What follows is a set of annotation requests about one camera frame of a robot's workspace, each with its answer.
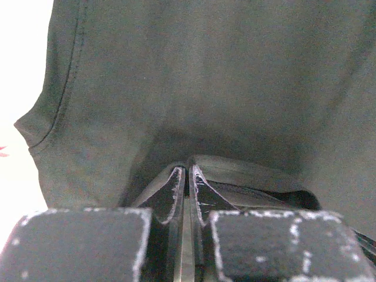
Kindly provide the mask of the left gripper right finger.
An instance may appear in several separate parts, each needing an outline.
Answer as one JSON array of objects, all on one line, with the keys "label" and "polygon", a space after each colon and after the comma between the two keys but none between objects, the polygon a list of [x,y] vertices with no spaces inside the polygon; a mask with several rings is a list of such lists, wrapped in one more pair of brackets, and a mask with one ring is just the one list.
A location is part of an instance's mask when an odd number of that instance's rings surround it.
[{"label": "left gripper right finger", "polygon": [[330,211],[237,209],[189,170],[196,281],[374,281],[375,264]]}]

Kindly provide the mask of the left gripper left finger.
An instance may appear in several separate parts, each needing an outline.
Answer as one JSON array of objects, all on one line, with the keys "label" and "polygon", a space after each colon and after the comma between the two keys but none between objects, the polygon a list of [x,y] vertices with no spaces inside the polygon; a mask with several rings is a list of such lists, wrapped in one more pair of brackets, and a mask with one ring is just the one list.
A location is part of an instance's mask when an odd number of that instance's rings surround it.
[{"label": "left gripper left finger", "polygon": [[1,253],[1,280],[180,281],[184,186],[178,166],[132,207],[24,216]]}]

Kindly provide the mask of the black t shirt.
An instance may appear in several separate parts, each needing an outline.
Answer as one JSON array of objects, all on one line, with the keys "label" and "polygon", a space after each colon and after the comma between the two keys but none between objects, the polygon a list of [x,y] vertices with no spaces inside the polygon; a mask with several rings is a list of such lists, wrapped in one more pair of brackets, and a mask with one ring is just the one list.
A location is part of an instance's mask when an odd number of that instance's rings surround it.
[{"label": "black t shirt", "polygon": [[374,1],[55,1],[15,127],[49,207],[131,204],[193,155],[274,170],[375,237]]}]

